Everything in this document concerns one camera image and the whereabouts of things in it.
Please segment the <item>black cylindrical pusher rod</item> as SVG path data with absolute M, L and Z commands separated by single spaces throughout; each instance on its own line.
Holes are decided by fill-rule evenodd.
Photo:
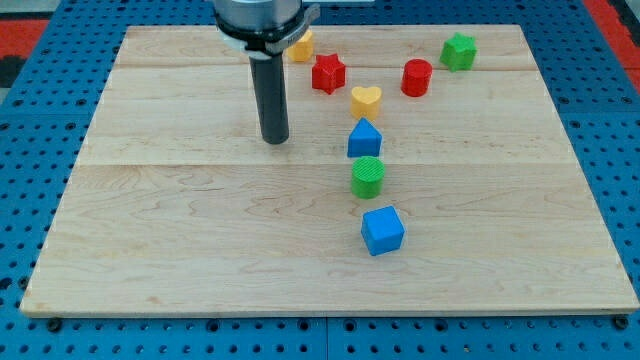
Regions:
M 289 138 L 288 110 L 282 54 L 250 59 L 251 75 L 262 139 L 271 145 Z

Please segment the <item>yellow block behind arm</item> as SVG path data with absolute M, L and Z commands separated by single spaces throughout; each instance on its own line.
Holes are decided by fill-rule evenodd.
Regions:
M 314 34 L 307 30 L 291 47 L 286 50 L 287 57 L 294 62 L 306 62 L 314 54 Z

